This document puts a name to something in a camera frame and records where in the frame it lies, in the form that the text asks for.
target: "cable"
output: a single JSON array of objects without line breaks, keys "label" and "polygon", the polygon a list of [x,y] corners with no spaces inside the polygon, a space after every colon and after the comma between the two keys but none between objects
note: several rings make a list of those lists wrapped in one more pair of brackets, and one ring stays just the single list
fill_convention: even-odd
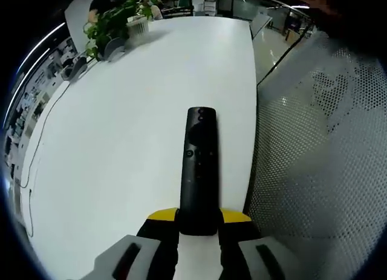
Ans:
[{"label": "cable", "polygon": [[31,193],[32,193],[32,190],[30,189],[30,195],[29,195],[29,199],[28,199],[28,209],[30,210],[31,234],[28,233],[28,229],[27,228],[25,229],[27,235],[30,238],[32,238],[34,236],[34,224],[32,222],[32,213],[31,213]]},{"label": "cable", "polygon": [[42,132],[41,132],[41,134],[40,134],[40,136],[39,136],[39,140],[37,141],[36,149],[35,149],[34,154],[33,154],[33,156],[32,156],[30,165],[29,165],[29,167],[28,167],[27,182],[26,182],[25,186],[23,186],[23,185],[21,185],[21,184],[15,182],[15,184],[18,185],[20,188],[23,188],[23,189],[24,189],[24,188],[26,188],[26,187],[28,186],[28,182],[30,181],[30,172],[31,172],[32,163],[34,162],[34,159],[35,159],[37,150],[38,150],[38,148],[39,148],[39,144],[40,144],[41,139],[42,139],[43,130],[44,130],[44,126],[45,126],[45,124],[46,124],[47,118],[48,118],[48,116],[50,115],[51,111],[53,110],[55,104],[62,98],[62,96],[65,94],[66,90],[68,89],[68,87],[69,87],[70,85],[71,85],[71,84],[69,83],[69,84],[66,86],[65,90],[63,91],[63,93],[60,94],[60,96],[56,99],[56,101],[55,101],[55,102],[53,103],[53,105],[51,106],[50,110],[49,110],[48,113],[47,113],[46,118],[44,118],[44,122],[43,122],[43,126],[42,126]]},{"label": "cable", "polygon": [[[255,134],[257,135],[259,131],[259,100],[258,100],[258,86],[266,79],[266,77],[269,76],[270,73],[272,73],[276,67],[279,65],[279,63],[285,58],[285,56],[292,50],[301,40],[304,38],[306,32],[310,29],[312,26],[312,22],[310,22],[304,29],[304,32],[298,37],[298,39],[283,53],[283,55],[279,58],[279,60],[274,64],[274,66],[268,71],[268,73],[264,76],[263,79],[261,79],[257,84],[256,84],[256,122],[255,122]],[[250,171],[250,180],[249,180],[249,185],[247,187],[247,193],[246,193],[246,200],[244,202],[243,206],[243,212],[245,214],[248,214],[249,212],[249,206],[250,203],[252,202],[252,196],[253,196],[253,188],[255,185],[255,178],[256,178],[256,165],[257,165],[257,159],[256,159],[256,150],[258,149],[258,141],[255,139],[254,142],[254,152],[253,152],[253,161],[252,161],[252,168]]]},{"label": "cable", "polygon": [[274,66],[268,71],[268,73],[264,76],[263,79],[261,79],[257,84],[256,86],[258,87],[265,79],[266,77],[268,77],[268,75],[270,73],[272,73],[276,67],[280,64],[280,62],[285,58],[285,56],[290,52],[290,50],[292,50],[295,46],[297,46],[297,44],[302,40],[302,38],[304,38],[305,34],[307,33],[307,31],[310,29],[312,23],[310,22],[304,29],[304,32],[302,32],[302,34],[300,35],[300,37],[298,37],[298,39],[285,51],[285,53],[278,59],[278,61],[276,62],[276,64],[274,64]]}]

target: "remote control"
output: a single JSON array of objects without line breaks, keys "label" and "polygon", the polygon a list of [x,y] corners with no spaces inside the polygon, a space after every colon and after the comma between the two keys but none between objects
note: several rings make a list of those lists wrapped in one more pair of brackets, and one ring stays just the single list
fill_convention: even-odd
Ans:
[{"label": "remote control", "polygon": [[179,230],[184,235],[214,235],[219,219],[219,163],[216,111],[188,110],[181,175]]}]

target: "desk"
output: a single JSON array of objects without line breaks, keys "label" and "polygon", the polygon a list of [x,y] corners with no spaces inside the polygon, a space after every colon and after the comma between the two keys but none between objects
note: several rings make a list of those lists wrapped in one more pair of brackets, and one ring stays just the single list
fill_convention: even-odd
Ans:
[{"label": "desk", "polygon": [[[70,85],[47,118],[31,167],[30,241],[54,279],[79,279],[97,255],[123,236],[135,235],[149,214],[179,205],[191,106],[216,109],[221,205],[243,208],[256,114],[249,23],[184,17],[152,22],[149,30],[156,39],[115,62],[94,65]],[[24,166],[66,83],[41,114]],[[23,192],[28,215],[28,188]],[[30,229],[28,216],[25,221]]]}]

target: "mesh wall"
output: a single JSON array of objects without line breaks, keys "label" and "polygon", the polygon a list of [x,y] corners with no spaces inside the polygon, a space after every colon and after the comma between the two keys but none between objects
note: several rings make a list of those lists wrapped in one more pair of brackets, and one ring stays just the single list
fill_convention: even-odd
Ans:
[{"label": "mesh wall", "polygon": [[386,74],[324,34],[279,68],[258,88],[248,214],[299,279],[351,279],[387,222]]}]

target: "potted plant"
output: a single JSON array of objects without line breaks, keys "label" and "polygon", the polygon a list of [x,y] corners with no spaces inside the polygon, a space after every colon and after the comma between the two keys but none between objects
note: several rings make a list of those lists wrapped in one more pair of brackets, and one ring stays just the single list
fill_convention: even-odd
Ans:
[{"label": "potted plant", "polygon": [[142,0],[127,0],[121,6],[102,15],[89,28],[83,28],[89,42],[86,45],[86,54],[97,60],[101,60],[105,54],[107,44],[114,39],[126,41],[129,38],[126,26],[128,18],[138,15],[152,16],[151,7],[141,3]]}]

